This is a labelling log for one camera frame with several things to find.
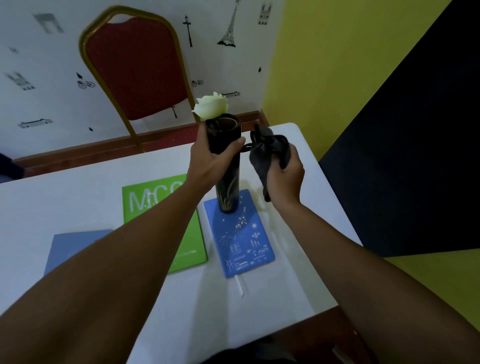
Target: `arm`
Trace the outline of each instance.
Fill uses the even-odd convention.
[[[303,166],[292,146],[284,170],[272,161],[267,187],[275,208],[315,270],[378,359],[473,363],[480,333],[415,279],[335,230],[300,203]]]
[[[2,363],[123,363],[201,198],[245,142],[221,155],[204,125],[185,184],[47,274],[0,317]]]

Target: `green notebook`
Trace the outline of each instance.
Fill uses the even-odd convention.
[[[186,174],[122,187],[123,222],[126,223],[163,200],[178,187]],[[169,273],[207,261],[197,210],[193,213]]]

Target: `light blue notebook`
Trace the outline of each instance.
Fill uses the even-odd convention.
[[[54,235],[43,275],[111,232],[112,230],[96,230]]]
[[[239,200],[232,214],[221,212],[216,198],[204,202],[225,278],[275,260],[250,192],[241,190]]]

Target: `floor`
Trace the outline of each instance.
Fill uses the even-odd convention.
[[[242,124],[242,131],[253,130],[259,121]],[[165,132],[160,139],[143,144],[147,151],[193,143],[197,136],[198,126],[189,126]],[[60,162],[49,163],[25,170],[25,177],[65,170],[106,160],[139,154],[136,146],[104,151],[97,154],[71,158]],[[298,324],[285,328],[273,335],[299,363],[342,363],[332,352],[336,345],[347,354],[355,364],[370,364],[367,351],[355,333],[354,327],[340,307],[334,307],[322,314],[311,317]]]

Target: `person's left arm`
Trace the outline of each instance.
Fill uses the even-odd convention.
[[[0,316],[2,363],[126,362],[193,212],[244,143],[214,155],[202,124],[181,187],[55,268]]]

